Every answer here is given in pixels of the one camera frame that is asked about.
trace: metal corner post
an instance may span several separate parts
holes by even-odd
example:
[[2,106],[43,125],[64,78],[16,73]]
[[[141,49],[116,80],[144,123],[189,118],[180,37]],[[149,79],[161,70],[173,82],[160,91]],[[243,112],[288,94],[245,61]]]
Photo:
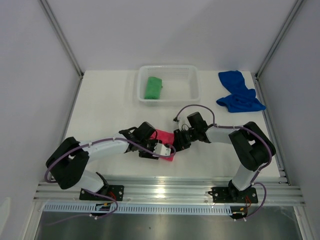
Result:
[[67,57],[69,58],[74,70],[76,71],[78,76],[81,78],[84,75],[83,71],[81,71],[81,68],[78,64],[78,61],[77,61],[73,51],[71,50],[71,47],[70,47],[62,29],[61,29],[61,27],[55,17],[55,14],[52,11],[48,1],[47,0],[38,0],[38,2],[41,5],[44,14],[46,15],[56,37],[58,38],[63,50],[65,51]]
[[284,23],[281,26],[280,31],[278,32],[275,40],[273,41],[273,43],[271,45],[271,48],[269,49],[268,53],[264,57],[262,63],[260,64],[260,67],[259,67],[257,73],[255,74],[257,80],[259,80],[259,78],[261,77],[262,73],[264,72],[266,66],[268,65],[268,63],[270,62],[271,58],[273,57],[273,55],[275,54],[275,52],[279,48],[281,42],[285,38],[285,36],[288,33],[290,27],[294,23],[299,11],[302,9],[302,7],[303,7],[303,5],[304,5],[304,3],[306,1],[307,0],[296,0],[295,1],[291,11],[289,12],[288,16],[286,17]]

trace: wall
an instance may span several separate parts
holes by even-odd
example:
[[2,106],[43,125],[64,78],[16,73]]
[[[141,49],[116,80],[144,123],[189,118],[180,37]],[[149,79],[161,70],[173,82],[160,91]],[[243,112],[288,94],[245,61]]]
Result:
[[320,234],[320,2],[308,0],[262,76],[262,89],[285,155]]
[[1,239],[18,240],[78,77],[36,0],[2,1],[0,22],[0,203],[11,197]]
[[295,0],[49,0],[85,70],[255,72]]

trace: metal frame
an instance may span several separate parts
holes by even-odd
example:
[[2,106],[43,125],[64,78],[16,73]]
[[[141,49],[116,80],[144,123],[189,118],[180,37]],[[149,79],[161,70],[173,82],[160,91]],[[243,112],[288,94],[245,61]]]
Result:
[[[38,0],[41,5],[48,21],[50,22],[57,38],[59,39],[65,53],[67,54],[72,66],[80,77],[80,81],[70,108],[70,113],[61,136],[63,140],[66,136],[66,132],[69,126],[69,122],[72,116],[74,106],[78,97],[78,93],[81,87],[83,72],[68,44],[68,41],[63,34],[60,25],[49,5],[47,0]],[[287,34],[290,26],[294,22],[294,19],[301,10],[306,0],[296,0],[290,13],[288,14],[284,24],[282,25],[276,39],[274,40],[270,50],[265,56],[261,63],[259,70],[256,73],[256,80],[254,81],[257,91],[257,96],[263,104],[266,104],[261,89],[259,78],[263,73],[264,69],[270,62],[272,56],[279,48],[280,43]],[[312,229],[310,227],[308,217],[306,215],[305,206],[302,192],[300,187],[291,186],[287,179],[287,173],[284,168],[283,155],[280,144],[278,143],[276,133],[273,127],[272,119],[268,110],[264,111],[263,117],[267,126],[267,130],[270,139],[274,143],[277,151],[276,160],[280,172],[280,178],[265,178],[260,179],[267,188],[266,206],[293,206],[296,212],[296,217],[300,227],[303,239],[315,239]],[[227,208],[230,205],[235,206],[236,204],[224,204],[224,203],[212,203],[212,197],[208,195],[208,191],[214,186],[226,186],[230,178],[218,177],[218,178],[179,178],[179,177],[123,177],[123,176],[106,176],[110,184],[124,185],[124,198],[122,205],[126,206],[163,206],[175,208],[180,206],[186,209],[201,209],[206,206],[211,208]],[[39,225],[42,211],[46,203],[50,202],[51,206],[57,206],[63,208],[66,206],[79,205],[79,204],[92,204],[92,202],[83,202],[79,200],[80,189],[70,188],[68,190],[61,190],[56,184],[48,184],[40,182],[32,205],[32,211],[29,216],[27,228],[25,229],[22,239],[32,240],[36,236],[36,231]],[[258,199],[263,199],[264,191],[262,188],[257,187]]]

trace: perforated metal strip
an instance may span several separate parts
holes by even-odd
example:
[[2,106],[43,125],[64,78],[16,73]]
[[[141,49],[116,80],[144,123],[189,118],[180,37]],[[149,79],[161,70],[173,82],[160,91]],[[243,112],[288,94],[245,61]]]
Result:
[[[96,203],[49,202],[45,205],[44,212],[69,212],[69,213],[107,213],[98,211]],[[159,205],[159,204],[119,204],[118,214],[175,214],[175,215],[231,215],[229,206],[185,206],[185,205]]]

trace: black mounting plate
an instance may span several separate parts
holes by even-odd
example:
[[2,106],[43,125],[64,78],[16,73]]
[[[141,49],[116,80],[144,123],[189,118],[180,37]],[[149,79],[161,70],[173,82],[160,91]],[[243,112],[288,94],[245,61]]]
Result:
[[[125,190],[125,187],[123,185],[109,185],[107,189],[107,193],[103,195],[106,195],[113,199],[115,196],[115,200],[117,202],[122,202],[124,197],[124,190]],[[91,193],[88,193],[85,189],[81,189],[79,199],[83,201],[108,202],[106,198],[92,195]]]
[[230,196],[227,186],[214,186],[208,194],[212,196],[213,202],[218,204],[245,204],[246,196],[248,196],[252,204],[258,203],[257,191],[254,187],[247,189],[246,193],[243,196],[238,197],[236,201]]

